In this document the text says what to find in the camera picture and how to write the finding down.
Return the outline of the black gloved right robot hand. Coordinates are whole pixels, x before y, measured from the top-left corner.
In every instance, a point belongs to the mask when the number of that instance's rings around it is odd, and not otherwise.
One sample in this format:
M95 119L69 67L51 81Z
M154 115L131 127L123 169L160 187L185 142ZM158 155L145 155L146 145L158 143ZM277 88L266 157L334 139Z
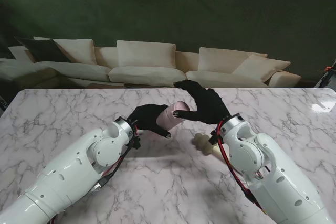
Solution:
M196 111L175 110L174 117L206 124L226 122L232 117L214 89L203 88L198 82L192 80L175 82L174 86L187 91L196 104Z

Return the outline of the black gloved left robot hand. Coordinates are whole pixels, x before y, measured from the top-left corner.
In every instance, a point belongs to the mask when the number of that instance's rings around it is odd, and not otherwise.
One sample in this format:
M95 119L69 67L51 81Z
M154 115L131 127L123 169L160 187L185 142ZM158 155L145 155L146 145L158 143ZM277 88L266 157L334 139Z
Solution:
M157 105L157 104L145 104L138 106L135 110L128 116L127 121L132 125L135 125L138 130L151 131L165 138L170 138L171 134L169 131L160 127L156 120L158 116L167 108L168 106Z

